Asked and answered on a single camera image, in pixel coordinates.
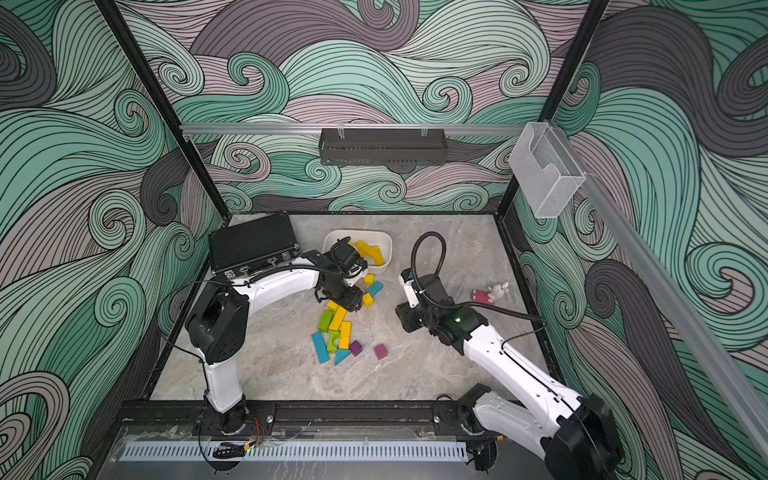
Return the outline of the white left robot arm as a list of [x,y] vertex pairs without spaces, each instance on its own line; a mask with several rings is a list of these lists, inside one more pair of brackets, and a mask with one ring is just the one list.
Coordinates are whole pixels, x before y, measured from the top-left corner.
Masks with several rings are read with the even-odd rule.
[[240,282],[217,275],[202,289],[184,327],[194,355],[202,362],[204,400],[216,430],[238,434],[249,416],[236,360],[249,318],[304,291],[313,291],[319,302],[330,300],[347,311],[357,311],[363,299],[357,283],[367,274],[368,262],[344,237],[324,253],[307,251]]

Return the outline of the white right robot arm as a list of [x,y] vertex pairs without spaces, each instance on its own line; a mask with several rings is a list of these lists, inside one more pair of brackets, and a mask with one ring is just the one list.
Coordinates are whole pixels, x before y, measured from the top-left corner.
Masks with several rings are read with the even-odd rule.
[[441,310],[408,302],[395,308],[403,329],[426,328],[481,366],[515,398],[488,390],[470,402],[481,431],[498,433],[544,461],[555,479],[612,479],[624,457],[611,407],[555,380],[513,348],[470,307]]

